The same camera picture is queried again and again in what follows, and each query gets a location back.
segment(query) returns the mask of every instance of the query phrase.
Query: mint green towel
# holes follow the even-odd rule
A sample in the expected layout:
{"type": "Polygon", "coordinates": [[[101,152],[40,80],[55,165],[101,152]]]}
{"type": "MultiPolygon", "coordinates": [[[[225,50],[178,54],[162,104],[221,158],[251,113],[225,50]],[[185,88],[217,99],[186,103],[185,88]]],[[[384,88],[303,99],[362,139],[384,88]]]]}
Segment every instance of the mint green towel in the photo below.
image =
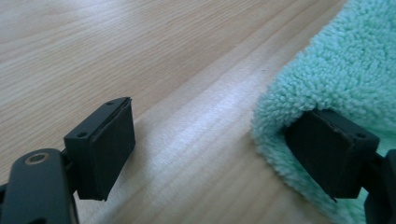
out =
{"type": "Polygon", "coordinates": [[[330,108],[396,148],[396,1],[350,0],[276,77],[254,111],[252,136],[285,182],[334,223],[365,223],[363,189],[332,201],[287,148],[280,131],[304,111],[330,108]]]}

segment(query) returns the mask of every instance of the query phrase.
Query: terry cloth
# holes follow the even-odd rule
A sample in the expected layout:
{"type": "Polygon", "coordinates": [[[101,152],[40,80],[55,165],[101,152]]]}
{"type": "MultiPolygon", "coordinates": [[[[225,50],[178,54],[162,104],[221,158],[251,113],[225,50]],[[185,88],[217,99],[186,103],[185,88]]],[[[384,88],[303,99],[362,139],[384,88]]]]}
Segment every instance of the terry cloth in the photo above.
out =
{"type": "Polygon", "coordinates": [[[365,223],[364,201],[335,203],[287,148],[281,130],[304,111],[332,109],[396,148],[396,1],[350,0],[283,68],[254,110],[258,151],[283,180],[334,223],[365,223]]]}

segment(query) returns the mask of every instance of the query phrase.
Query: black plastic bracket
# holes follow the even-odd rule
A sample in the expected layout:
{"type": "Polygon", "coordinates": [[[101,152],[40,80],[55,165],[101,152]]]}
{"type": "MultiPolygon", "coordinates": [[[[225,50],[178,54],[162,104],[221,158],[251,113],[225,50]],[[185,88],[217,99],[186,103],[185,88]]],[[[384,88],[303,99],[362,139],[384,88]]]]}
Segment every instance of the black plastic bracket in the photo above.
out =
{"type": "Polygon", "coordinates": [[[73,197],[106,200],[134,149],[131,98],[100,106],[65,138],[15,161],[0,186],[0,223],[78,223],[73,197]]]}
{"type": "Polygon", "coordinates": [[[376,154],[379,138],[331,110],[305,112],[285,131],[286,143],[333,199],[369,192],[369,224],[396,223],[396,150],[376,154]]]}

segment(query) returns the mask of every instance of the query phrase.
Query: towel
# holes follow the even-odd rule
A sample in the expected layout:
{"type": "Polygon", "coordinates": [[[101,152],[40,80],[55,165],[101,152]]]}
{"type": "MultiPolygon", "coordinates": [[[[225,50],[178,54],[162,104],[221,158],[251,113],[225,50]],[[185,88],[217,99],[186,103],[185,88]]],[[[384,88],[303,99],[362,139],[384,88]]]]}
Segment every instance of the towel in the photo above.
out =
{"type": "Polygon", "coordinates": [[[323,192],[287,148],[282,129],[304,111],[332,109],[396,148],[396,1],[349,0],[258,100],[252,137],[283,180],[333,223],[365,223],[358,199],[323,192]]]}

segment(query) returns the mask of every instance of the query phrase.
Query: light wood surface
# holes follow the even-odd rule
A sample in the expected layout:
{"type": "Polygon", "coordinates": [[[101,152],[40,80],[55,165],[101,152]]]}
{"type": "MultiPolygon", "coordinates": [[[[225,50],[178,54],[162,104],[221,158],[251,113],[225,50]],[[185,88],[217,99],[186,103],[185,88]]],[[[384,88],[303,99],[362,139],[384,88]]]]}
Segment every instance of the light wood surface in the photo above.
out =
{"type": "Polygon", "coordinates": [[[0,181],[104,102],[136,147],[81,223],[329,223],[249,137],[252,109],[342,0],[0,2],[0,181]]]}

